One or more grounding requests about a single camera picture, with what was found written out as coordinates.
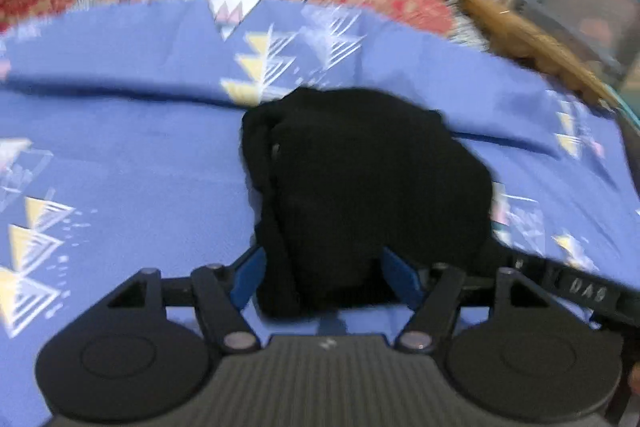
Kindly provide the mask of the black pants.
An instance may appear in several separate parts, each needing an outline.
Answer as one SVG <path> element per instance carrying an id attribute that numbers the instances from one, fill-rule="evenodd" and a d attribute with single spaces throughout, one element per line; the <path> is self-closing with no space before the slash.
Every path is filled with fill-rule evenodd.
<path id="1" fill-rule="evenodd" d="M 385 251 L 476 277 L 497 269 L 491 173 L 434 110 L 369 89 L 299 88 L 244 114 L 241 148 L 262 203 L 267 317 L 390 303 Z"/>

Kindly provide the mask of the blue patterned bed sheet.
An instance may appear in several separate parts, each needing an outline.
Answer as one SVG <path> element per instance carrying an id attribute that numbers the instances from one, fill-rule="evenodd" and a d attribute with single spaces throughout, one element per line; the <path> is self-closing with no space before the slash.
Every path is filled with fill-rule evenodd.
<path id="1" fill-rule="evenodd" d="M 1 35 L 1 421 L 49 416 L 34 377 L 59 329 L 144 267 L 180 277 L 250 246 L 241 109 L 370 87 L 436 109 L 501 185 L 499 233 L 639 282 L 639 199 L 615 119 L 536 72 L 368 10 L 222 0 L 96 6 Z"/>

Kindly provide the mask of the wooden carved footboard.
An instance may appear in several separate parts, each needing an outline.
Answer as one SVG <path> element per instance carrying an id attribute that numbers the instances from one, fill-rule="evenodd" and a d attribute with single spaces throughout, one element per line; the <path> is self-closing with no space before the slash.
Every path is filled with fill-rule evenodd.
<path id="1" fill-rule="evenodd" d="M 460 9 L 484 31 L 490 48 L 559 80 L 591 106 L 620 108 L 615 94 L 570 49 L 495 0 L 459 0 Z"/>

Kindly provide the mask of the teal rimmed plastic storage box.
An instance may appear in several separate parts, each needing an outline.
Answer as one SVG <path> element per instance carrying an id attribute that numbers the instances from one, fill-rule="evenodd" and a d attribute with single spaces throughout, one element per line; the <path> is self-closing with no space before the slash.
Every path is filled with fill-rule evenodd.
<path id="1" fill-rule="evenodd" d="M 513 6 L 569 48 L 639 118 L 639 0 L 513 0 Z"/>

